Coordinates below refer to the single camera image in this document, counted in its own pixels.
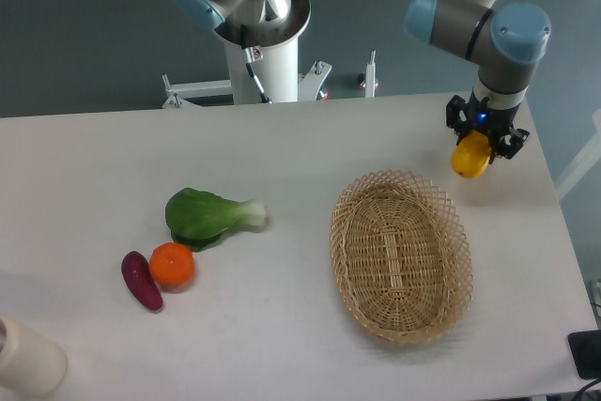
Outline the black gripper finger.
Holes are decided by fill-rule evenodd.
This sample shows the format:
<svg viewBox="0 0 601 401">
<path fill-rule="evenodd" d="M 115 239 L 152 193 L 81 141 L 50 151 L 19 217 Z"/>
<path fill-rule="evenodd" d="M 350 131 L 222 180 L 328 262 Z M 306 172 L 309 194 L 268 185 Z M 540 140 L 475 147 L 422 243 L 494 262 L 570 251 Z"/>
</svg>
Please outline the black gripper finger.
<svg viewBox="0 0 601 401">
<path fill-rule="evenodd" d="M 493 163 L 496 159 L 512 160 L 524 147 L 529 137 L 529 131 L 513 127 L 506 131 L 491 131 L 489 133 L 491 148 L 489 162 Z"/>
<path fill-rule="evenodd" d="M 445 107 L 446 127 L 454 132 L 457 146 L 470 131 L 470 123 L 466 117 L 467 107 L 468 103 L 458 95 L 454 95 Z"/>
</svg>

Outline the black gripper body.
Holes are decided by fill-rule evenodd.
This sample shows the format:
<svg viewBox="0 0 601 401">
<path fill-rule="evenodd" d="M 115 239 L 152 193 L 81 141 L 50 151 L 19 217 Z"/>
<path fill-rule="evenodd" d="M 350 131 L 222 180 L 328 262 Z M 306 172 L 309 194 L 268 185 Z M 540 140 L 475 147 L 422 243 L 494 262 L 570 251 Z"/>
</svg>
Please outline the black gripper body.
<svg viewBox="0 0 601 401">
<path fill-rule="evenodd" d="M 505 136 L 514 127 L 514 119 L 519 109 L 516 97 L 498 95 L 492 92 L 472 90 L 463 110 L 465 121 L 462 135 L 477 131 L 484 136 Z"/>
</svg>

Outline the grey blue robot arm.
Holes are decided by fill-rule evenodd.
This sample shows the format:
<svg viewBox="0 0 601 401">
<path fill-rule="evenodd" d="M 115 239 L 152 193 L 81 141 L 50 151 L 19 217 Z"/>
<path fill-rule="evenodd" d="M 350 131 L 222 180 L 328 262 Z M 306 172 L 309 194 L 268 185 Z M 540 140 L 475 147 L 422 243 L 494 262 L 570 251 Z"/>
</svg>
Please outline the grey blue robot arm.
<svg viewBox="0 0 601 401">
<path fill-rule="evenodd" d="M 316 101 L 325 98 L 331 66 L 298 67 L 298 39 L 311 17 L 310 0 L 172 0 L 197 27 L 222 41 L 225 82 L 168 85 L 168 98 L 216 96 L 230 89 L 237 104 Z M 411 0 L 405 28 L 449 54 L 474 63 L 478 77 L 468 98 L 454 96 L 446 124 L 464 146 L 473 143 L 485 163 L 511 159 L 528 133 L 514 124 L 550 36 L 550 21 L 538 6 L 496 0 Z"/>
</svg>

